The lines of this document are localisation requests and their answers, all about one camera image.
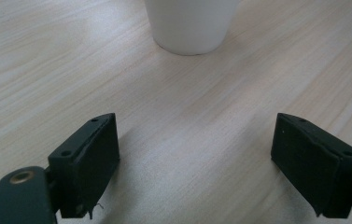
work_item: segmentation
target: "light wood grain surface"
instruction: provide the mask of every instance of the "light wood grain surface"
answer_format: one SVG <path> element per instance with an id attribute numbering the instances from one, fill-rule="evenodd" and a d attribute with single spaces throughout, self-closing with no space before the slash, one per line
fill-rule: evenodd
<path id="1" fill-rule="evenodd" d="M 352 146 L 352 0 L 243 0 L 224 43 L 177 56 L 142 0 L 0 0 L 0 178 L 115 112 L 121 163 L 93 220 L 316 218 L 271 162 L 278 112 Z"/>

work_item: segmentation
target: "paper cup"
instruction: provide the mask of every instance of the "paper cup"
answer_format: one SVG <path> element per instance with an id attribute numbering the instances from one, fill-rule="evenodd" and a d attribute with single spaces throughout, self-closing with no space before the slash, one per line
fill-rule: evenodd
<path id="1" fill-rule="evenodd" d="M 181 55 L 204 54 L 223 41 L 239 0 L 145 0 L 152 36 Z"/>

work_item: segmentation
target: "screw hole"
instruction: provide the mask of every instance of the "screw hole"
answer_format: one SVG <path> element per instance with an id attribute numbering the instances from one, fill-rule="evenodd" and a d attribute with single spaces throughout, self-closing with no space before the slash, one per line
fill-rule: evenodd
<path id="1" fill-rule="evenodd" d="M 346 156 L 352 156 L 352 152 L 349 152 L 349 151 L 344 151 L 344 154 L 345 154 Z"/>
<path id="2" fill-rule="evenodd" d="M 62 156 L 66 157 L 66 156 L 69 156 L 71 155 L 71 152 L 70 151 L 64 151 L 62 152 Z"/>
<path id="3" fill-rule="evenodd" d="M 21 184 L 26 182 L 27 180 L 33 178 L 34 172 L 33 171 L 22 171 L 18 174 L 12 176 L 9 180 L 11 184 Z"/>

